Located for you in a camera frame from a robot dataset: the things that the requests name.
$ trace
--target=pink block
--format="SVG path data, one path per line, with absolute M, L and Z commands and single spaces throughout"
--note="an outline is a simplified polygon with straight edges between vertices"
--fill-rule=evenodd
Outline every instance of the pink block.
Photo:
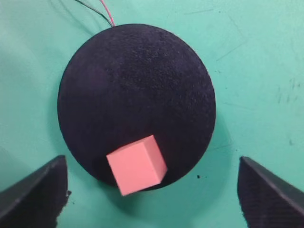
M 159 184 L 167 166 L 153 135 L 107 155 L 122 195 Z

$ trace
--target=black disc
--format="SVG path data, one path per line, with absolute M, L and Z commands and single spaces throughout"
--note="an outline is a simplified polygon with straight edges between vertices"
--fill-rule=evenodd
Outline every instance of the black disc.
M 174 34 L 142 24 L 115 26 L 89 39 L 67 65 L 57 105 L 73 156 L 111 185 L 106 155 L 153 134 L 168 172 L 150 189 L 195 166 L 216 117 L 212 82 L 200 58 Z

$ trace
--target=black foam surface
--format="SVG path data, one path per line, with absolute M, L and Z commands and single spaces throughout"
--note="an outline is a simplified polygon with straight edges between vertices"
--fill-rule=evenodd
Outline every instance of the black foam surface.
M 304 228 L 304 193 L 241 157 L 237 193 L 250 228 Z
M 0 192 L 0 227 L 55 228 L 67 200 L 67 164 L 61 155 Z
M 63 137 L 94 177 L 116 185 L 106 155 L 153 134 L 168 166 L 163 182 L 187 174 L 215 124 L 211 79 L 197 54 L 163 29 L 128 24 L 104 30 L 72 57 L 58 94 Z

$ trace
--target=wire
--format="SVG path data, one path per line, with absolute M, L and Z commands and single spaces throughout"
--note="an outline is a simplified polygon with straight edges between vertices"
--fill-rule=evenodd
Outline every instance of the wire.
M 108 9 L 108 7 L 106 6 L 104 0 L 100 0 L 100 2 L 101 2 L 101 4 L 103 4 L 103 6 L 104 6 L 106 12 L 108 13 L 108 15 L 109 15 L 109 17 L 110 17 L 110 19 L 111 19 L 112 25 L 115 26 L 113 17 L 112 17 L 112 15 L 111 15 L 111 12 L 110 12 L 110 10 Z
M 104 6 L 105 6 L 105 10 L 106 10 L 107 13 L 109 14 L 112 23 L 109 21 L 108 18 L 106 18 L 106 16 L 105 16 L 104 14 L 102 14 L 102 13 L 99 12 L 98 10 L 94 9 L 93 7 L 87 5 L 86 3 L 82 2 L 81 0 L 75 0 L 75 1 L 79 2 L 80 4 L 82 4 L 82 5 L 84 5 L 85 7 L 89 8 L 90 10 L 93 10 L 95 13 L 98 13 L 100 16 L 102 16 L 102 17 L 110 24 L 111 27 L 115 26 L 115 24 L 114 24 L 114 22 L 113 22 L 113 18 L 112 18 L 110 12 L 108 11 L 108 9 L 107 9 L 107 7 L 106 7 L 105 5 L 104 5 Z

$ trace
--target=teal surface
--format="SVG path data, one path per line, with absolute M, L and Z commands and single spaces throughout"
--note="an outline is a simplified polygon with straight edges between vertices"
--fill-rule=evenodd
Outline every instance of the teal surface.
M 87 2 L 105 13 L 99 0 Z M 167 29 L 203 60 L 218 109 L 208 151 L 160 190 L 123 198 L 98 183 L 70 155 L 56 99 L 71 56 L 107 23 L 74 0 L 1 0 L 0 190 L 65 154 L 72 195 L 59 228 L 244 228 L 241 155 L 304 190 L 303 0 L 106 3 L 116 24 Z

